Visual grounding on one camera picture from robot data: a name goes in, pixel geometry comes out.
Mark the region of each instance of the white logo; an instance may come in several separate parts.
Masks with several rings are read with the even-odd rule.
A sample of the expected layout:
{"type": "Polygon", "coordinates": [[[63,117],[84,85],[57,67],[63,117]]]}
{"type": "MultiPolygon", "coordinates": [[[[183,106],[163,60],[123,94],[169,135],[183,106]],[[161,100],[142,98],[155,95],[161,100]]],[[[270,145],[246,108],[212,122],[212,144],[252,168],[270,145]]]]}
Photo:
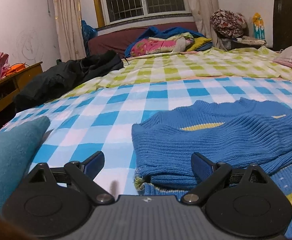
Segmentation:
{"type": "Polygon", "coordinates": [[[147,197],[147,198],[143,198],[143,201],[145,201],[145,202],[150,202],[150,201],[152,201],[153,199],[152,198],[150,198],[150,197],[147,197]]]}

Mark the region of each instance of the wooden table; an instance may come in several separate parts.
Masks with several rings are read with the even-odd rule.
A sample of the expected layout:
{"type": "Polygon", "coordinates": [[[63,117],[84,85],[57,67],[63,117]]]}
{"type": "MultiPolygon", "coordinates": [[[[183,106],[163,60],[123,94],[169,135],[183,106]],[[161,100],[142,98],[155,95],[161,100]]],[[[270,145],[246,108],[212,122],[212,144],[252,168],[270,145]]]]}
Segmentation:
{"type": "Polygon", "coordinates": [[[13,101],[13,97],[28,83],[34,76],[42,73],[41,64],[36,63],[15,74],[0,80],[0,112],[13,101]]]}

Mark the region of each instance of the curtain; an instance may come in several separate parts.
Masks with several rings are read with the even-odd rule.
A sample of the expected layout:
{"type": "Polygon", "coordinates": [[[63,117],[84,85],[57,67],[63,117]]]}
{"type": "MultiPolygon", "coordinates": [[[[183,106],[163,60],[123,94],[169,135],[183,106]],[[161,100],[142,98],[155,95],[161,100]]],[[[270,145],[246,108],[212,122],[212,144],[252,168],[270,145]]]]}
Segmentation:
{"type": "Polygon", "coordinates": [[[54,0],[54,10],[62,61],[86,57],[79,0],[54,0]]]}
{"type": "Polygon", "coordinates": [[[221,39],[210,24],[211,15],[219,10],[218,0],[188,0],[188,4],[198,31],[212,38],[215,47],[223,49],[221,39]]]}

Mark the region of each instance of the pencil scribble on wall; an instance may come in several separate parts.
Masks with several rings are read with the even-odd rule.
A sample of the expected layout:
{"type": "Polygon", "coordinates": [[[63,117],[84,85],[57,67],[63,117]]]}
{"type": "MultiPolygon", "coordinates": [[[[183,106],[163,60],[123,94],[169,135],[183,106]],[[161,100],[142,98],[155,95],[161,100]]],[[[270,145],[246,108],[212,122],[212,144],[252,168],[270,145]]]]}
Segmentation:
{"type": "Polygon", "coordinates": [[[21,62],[35,64],[43,58],[43,43],[35,29],[22,31],[16,39],[16,47],[21,62]]]}

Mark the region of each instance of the white window frame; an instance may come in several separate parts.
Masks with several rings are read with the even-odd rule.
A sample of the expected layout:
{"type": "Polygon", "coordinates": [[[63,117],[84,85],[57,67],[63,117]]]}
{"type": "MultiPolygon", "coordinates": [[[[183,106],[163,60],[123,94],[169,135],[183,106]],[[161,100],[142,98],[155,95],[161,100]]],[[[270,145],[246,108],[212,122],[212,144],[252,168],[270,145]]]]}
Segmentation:
{"type": "Polygon", "coordinates": [[[133,20],[133,19],[142,19],[142,18],[146,18],[146,17],[150,17],[150,16],[190,13],[187,0],[184,0],[185,11],[170,11],[170,12],[159,12],[159,13],[148,13],[146,0],[142,0],[142,7],[143,7],[144,15],[135,16],[135,17],[129,17],[129,18],[126,18],[126,19],[122,19],[122,20],[117,20],[117,21],[111,22],[109,20],[109,14],[108,14],[108,8],[107,8],[106,0],[101,0],[101,3],[102,3],[102,11],[103,11],[103,16],[104,16],[104,20],[105,20],[105,24],[106,25],[125,22],[125,21],[129,21],[129,20],[133,20]]]}

